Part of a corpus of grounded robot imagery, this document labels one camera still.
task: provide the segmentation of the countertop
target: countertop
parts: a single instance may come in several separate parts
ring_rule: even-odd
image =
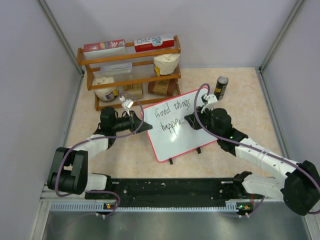
[[[209,83],[214,89],[219,76],[228,77],[229,83],[223,100],[215,107],[226,109],[233,126],[239,131],[280,154],[255,68],[182,68],[179,79],[181,93],[196,90],[203,83]],[[131,109],[140,117],[138,106]],[[84,76],[67,145],[70,147],[90,137],[99,122],[100,112],[95,110],[94,91],[87,90],[87,76]],[[173,159],[173,165],[168,161],[158,162],[147,133],[142,132],[117,139],[110,149],[89,161],[88,171],[112,178],[215,178],[233,177],[243,171],[268,175],[248,161],[223,151],[216,142],[202,147],[201,151],[201,154],[191,151],[178,156]]]

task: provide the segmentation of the can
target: can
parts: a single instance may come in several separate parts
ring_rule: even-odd
[[[220,76],[218,80],[216,81],[215,89],[214,89],[214,95],[219,100],[222,100],[224,98],[224,94],[226,92],[226,88],[228,85],[229,79],[226,76]]]

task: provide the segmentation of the whiteboard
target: whiteboard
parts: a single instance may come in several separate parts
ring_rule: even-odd
[[[201,96],[207,92],[206,88],[201,89],[197,106],[203,105]],[[186,115],[194,112],[196,93],[197,90],[194,90],[143,109],[144,121],[153,126],[147,134],[158,162],[167,161],[217,140],[203,129],[192,129],[184,120]]]

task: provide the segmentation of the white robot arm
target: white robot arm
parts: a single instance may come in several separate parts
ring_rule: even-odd
[[[214,94],[205,94],[202,96],[202,101],[204,105],[197,107],[196,112],[202,125],[206,128],[205,131],[219,137],[217,143],[223,150],[248,160],[272,176],[263,177],[251,172],[243,172],[237,179],[241,180],[245,191],[248,194],[260,194],[283,201],[295,213],[306,215],[320,200],[320,194],[315,184],[297,168],[306,171],[319,185],[320,177],[316,167],[309,161],[298,163],[283,158],[258,145],[246,134],[235,129],[225,109],[213,109],[217,102]],[[193,129],[202,129],[195,113],[184,118]]]

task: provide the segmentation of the white container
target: white container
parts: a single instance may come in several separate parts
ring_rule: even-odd
[[[114,82],[115,80],[112,76],[96,77],[93,80],[92,86],[112,84]],[[98,98],[104,102],[110,102],[119,95],[118,88],[116,86],[95,89],[94,92],[98,96]]]

